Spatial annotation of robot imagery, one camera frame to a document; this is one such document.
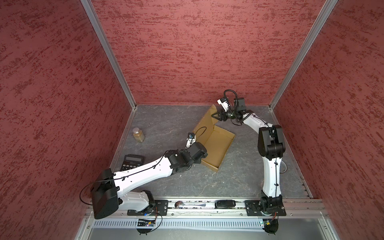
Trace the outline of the brown cardboard box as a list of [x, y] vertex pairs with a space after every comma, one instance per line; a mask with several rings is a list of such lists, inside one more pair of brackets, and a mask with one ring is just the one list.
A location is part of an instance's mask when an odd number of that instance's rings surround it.
[[197, 142], [207, 149], [208, 156], [202, 159], [202, 164], [214, 172], [219, 171], [219, 167], [236, 136], [216, 125], [219, 121], [212, 118], [212, 114], [216, 112], [216, 106], [211, 105], [193, 130]]

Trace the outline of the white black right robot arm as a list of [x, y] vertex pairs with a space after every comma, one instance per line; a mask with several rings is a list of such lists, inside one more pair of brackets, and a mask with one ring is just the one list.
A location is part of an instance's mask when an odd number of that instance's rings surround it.
[[237, 125], [245, 124], [258, 134], [258, 153], [264, 163], [264, 183], [259, 211], [265, 216], [277, 213], [283, 207], [280, 187], [280, 168], [286, 151], [283, 128], [269, 124], [252, 111], [220, 110], [212, 117], [223, 122], [236, 120]]

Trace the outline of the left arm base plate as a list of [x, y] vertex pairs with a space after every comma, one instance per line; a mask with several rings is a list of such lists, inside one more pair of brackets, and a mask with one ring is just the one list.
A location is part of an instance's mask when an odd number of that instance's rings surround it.
[[160, 214], [161, 216], [166, 216], [168, 212], [168, 200], [155, 200], [155, 204], [149, 205], [148, 209], [145, 209], [141, 212], [137, 212], [134, 210], [128, 210], [127, 215], [128, 216], [156, 216], [157, 214]]

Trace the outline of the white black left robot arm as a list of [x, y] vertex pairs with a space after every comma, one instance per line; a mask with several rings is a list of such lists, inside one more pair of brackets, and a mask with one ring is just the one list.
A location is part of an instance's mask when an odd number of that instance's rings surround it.
[[194, 164], [200, 164], [207, 156], [204, 145], [195, 142], [186, 149], [167, 150], [159, 159], [134, 169], [114, 173], [110, 168], [106, 169], [80, 191], [79, 199], [83, 204], [93, 207], [96, 220], [117, 211], [151, 213], [156, 207], [152, 193], [134, 192], [134, 189], [185, 172]]

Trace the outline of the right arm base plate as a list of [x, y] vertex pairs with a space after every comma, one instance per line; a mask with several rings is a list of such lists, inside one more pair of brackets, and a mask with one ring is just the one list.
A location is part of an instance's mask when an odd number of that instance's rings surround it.
[[249, 217], [285, 217], [287, 215], [285, 207], [282, 203], [266, 204], [260, 203], [260, 200], [247, 200], [245, 209]]

